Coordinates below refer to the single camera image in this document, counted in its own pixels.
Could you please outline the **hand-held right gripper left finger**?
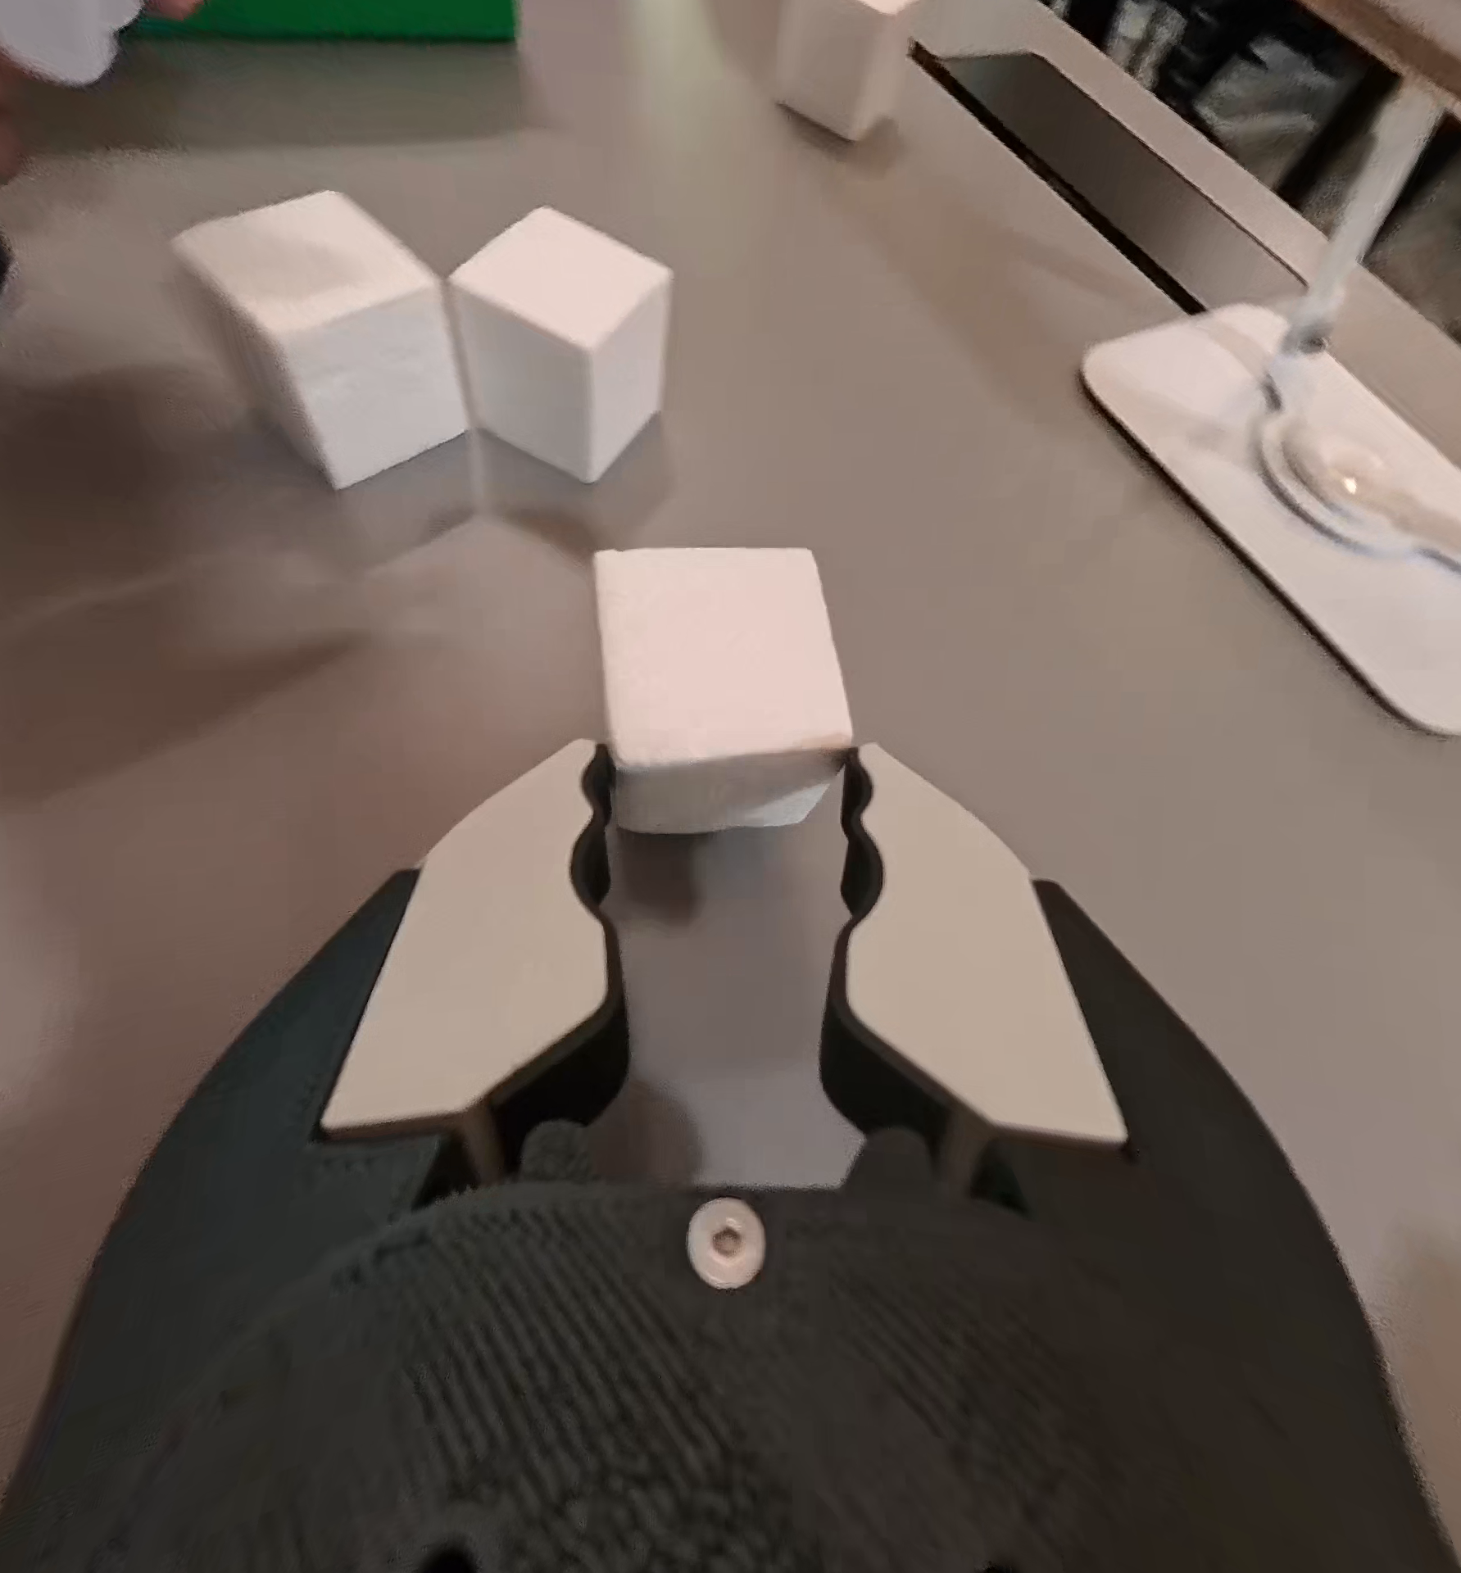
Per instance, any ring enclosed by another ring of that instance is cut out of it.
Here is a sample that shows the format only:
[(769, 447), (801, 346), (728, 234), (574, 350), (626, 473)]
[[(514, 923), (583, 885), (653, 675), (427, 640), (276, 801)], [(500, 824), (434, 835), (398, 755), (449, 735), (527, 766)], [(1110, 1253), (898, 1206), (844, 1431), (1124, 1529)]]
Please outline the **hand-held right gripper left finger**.
[(444, 1136), (493, 1181), (537, 1128), (586, 1128), (620, 1095), (611, 779), (608, 751), (576, 737), (430, 849), (327, 1095), (327, 1137)]

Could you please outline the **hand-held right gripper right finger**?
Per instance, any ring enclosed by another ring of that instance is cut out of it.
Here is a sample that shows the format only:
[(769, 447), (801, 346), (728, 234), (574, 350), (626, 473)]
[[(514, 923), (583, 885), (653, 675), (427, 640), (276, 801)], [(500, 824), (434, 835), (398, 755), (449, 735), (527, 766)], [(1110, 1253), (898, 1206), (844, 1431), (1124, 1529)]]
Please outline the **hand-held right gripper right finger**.
[(875, 742), (844, 768), (846, 861), (821, 1086), (857, 1131), (915, 1131), (972, 1189), (998, 1139), (1121, 1154), (1038, 885), (976, 814)]

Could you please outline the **white foam cube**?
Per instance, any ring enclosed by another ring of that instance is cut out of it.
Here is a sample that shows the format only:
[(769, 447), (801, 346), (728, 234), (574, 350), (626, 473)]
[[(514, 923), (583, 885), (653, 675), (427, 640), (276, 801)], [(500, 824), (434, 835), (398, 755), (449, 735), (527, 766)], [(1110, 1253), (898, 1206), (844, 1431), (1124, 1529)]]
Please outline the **white foam cube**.
[(772, 85), (782, 108), (860, 143), (892, 115), (919, 2), (780, 2)]
[(176, 234), (253, 407), (333, 490), (469, 429), (444, 283), (336, 190)]
[(855, 742), (813, 552), (635, 546), (591, 562), (618, 827), (801, 822)]
[(598, 481), (662, 409), (674, 271), (554, 207), (446, 281), (476, 428)]

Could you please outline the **green plastic bin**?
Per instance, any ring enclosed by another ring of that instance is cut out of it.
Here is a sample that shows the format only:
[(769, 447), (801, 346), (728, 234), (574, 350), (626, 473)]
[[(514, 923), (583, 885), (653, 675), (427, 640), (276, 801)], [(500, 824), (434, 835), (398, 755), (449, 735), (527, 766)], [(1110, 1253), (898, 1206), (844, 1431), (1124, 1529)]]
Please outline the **green plastic bin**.
[(187, 16), (143, 9), (134, 33), (259, 42), (509, 45), (517, 2), (202, 2)]

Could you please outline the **white wooden document stand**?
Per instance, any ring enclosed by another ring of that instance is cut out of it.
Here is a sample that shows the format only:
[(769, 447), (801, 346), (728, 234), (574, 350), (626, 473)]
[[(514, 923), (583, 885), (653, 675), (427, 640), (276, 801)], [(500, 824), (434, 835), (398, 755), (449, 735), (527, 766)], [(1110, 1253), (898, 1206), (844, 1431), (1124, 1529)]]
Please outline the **white wooden document stand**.
[(1311, 8), (1399, 85), (1305, 293), (1093, 345), (1082, 386), (1385, 708), (1461, 735), (1461, 468), (1330, 353), (1417, 157), (1461, 121), (1461, 3)]

